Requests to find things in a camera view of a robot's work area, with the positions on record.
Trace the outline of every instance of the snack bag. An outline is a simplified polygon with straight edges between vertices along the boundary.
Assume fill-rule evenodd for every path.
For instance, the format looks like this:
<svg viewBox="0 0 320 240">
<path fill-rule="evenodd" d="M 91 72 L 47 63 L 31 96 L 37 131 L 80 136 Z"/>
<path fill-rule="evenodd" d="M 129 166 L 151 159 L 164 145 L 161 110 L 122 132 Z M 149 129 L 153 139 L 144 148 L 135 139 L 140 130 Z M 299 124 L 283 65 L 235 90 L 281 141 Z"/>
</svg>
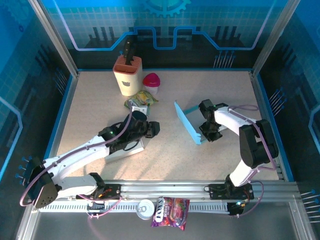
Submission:
<svg viewBox="0 0 320 240">
<path fill-rule="evenodd" d="M 155 99 L 148 91 L 140 91 L 136 95 L 140 103 L 148 107 L 158 102 L 158 100 Z"/>
<path fill-rule="evenodd" d="M 171 226 L 185 230 L 190 200 L 159 197 L 151 227 Z"/>
<path fill-rule="evenodd" d="M 149 106 L 158 102 L 158 100 L 155 99 L 149 92 L 140 91 L 124 102 L 124 106 L 127 108 L 129 108 L 128 102 L 130 102 L 132 106 L 136 106 L 136 107 L 148 106 L 146 115 L 149 116 L 150 115 Z"/>
</svg>

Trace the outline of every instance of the robotic arm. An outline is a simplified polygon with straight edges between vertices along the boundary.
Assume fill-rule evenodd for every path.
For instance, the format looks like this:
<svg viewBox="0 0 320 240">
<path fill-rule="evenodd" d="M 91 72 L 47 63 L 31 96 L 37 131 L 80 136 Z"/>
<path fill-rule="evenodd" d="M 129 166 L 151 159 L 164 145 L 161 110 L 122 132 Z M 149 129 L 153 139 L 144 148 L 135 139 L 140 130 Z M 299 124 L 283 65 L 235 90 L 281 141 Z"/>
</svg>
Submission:
<svg viewBox="0 0 320 240">
<path fill-rule="evenodd" d="M 209 99 L 202 101 L 199 109 L 206 119 L 199 128 L 209 142 L 222 137 L 219 132 L 222 126 L 239 136 L 241 160 L 225 180 L 225 195 L 230 199 L 237 199 L 239 193 L 242 194 L 244 189 L 251 187 L 250 179 L 259 171 L 259 168 L 270 162 L 267 151 L 272 158 L 276 158 L 279 154 L 270 123 L 265 119 L 257 121 L 243 116 L 225 103 L 213 105 Z M 261 141 L 256 141 L 256 138 L 261 136 L 253 124 L 259 128 L 268 149 L 265 149 Z"/>
<path fill-rule="evenodd" d="M 121 186 L 106 186 L 97 173 L 90 173 L 86 176 L 67 176 L 97 159 L 105 158 L 120 150 L 129 151 L 135 145 L 127 148 L 128 144 L 138 143 L 142 137 L 153 138 L 160 131 L 158 122 L 148 122 L 145 114 L 135 110 L 132 112 L 130 122 L 123 134 L 114 141 L 101 145 L 101 143 L 119 135 L 128 120 L 129 115 L 123 122 L 104 128 L 88 142 L 62 155 L 45 160 L 32 159 L 24 174 L 23 185 L 25 188 L 40 172 L 48 168 L 48 171 L 28 191 L 34 207 L 43 208 L 55 199 L 76 195 L 85 195 L 92 197 L 92 199 L 101 200 L 119 195 Z M 58 163 L 59 159 L 66 156 L 65 160 Z"/>
</svg>

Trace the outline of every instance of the blue wall panel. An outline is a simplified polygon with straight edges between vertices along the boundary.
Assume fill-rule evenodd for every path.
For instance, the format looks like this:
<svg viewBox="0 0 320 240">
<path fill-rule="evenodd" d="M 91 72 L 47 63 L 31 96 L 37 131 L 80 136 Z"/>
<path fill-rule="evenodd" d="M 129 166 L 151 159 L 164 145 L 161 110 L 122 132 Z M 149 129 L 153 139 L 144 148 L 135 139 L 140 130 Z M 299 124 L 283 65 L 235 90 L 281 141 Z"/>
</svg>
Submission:
<svg viewBox="0 0 320 240">
<path fill-rule="evenodd" d="M 23 161 L 43 158 L 69 72 L 27 0 L 0 0 L 0 239 L 14 239 Z"/>
<path fill-rule="evenodd" d="M 317 194 L 320 192 L 319 12 L 318 1 L 301 0 L 260 72 L 294 180 L 302 192 L 315 189 Z M 319 225 L 312 226 L 320 236 Z"/>
<path fill-rule="evenodd" d="M 215 58 L 225 56 L 220 51 L 234 60 L 226 68 L 251 68 L 286 2 L 45 0 L 44 5 L 81 69 L 111 69 L 128 36 L 137 36 L 136 55 L 145 68 L 216 68 Z"/>
</svg>

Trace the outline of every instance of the beige tabletop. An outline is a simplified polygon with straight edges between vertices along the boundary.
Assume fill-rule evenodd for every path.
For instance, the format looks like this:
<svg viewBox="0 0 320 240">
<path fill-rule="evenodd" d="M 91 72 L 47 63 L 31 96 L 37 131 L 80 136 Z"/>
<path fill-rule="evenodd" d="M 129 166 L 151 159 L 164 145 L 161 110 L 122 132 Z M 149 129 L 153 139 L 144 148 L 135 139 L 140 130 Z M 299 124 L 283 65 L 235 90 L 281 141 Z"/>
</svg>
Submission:
<svg viewBox="0 0 320 240">
<path fill-rule="evenodd" d="M 239 137 L 230 130 L 215 142 L 196 145 L 179 118 L 174 102 L 184 110 L 202 100 L 228 105 L 257 104 L 245 71 L 156 71 L 161 79 L 159 100 L 150 107 L 149 121 L 160 123 L 160 133 L 143 140 L 145 150 L 106 164 L 98 159 L 70 176 L 91 172 L 104 180 L 224 180 L 238 165 Z M 129 110 L 112 71 L 81 72 L 58 154 L 92 139 L 103 128 L 123 121 Z M 239 110 L 257 120 L 258 111 Z M 254 179 L 277 180 L 276 172 L 262 171 Z"/>
</svg>

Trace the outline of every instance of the tin can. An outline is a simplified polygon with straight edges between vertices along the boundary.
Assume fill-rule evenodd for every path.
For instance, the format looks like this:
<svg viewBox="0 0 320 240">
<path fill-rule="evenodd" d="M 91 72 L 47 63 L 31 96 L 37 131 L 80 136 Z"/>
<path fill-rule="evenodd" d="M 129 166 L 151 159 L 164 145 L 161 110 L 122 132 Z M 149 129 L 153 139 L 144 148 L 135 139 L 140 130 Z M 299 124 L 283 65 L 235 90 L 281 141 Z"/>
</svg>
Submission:
<svg viewBox="0 0 320 240">
<path fill-rule="evenodd" d="M 155 205 L 149 199 L 143 199 L 139 202 L 136 208 L 136 214 L 143 220 L 149 220 L 155 213 Z"/>
</svg>

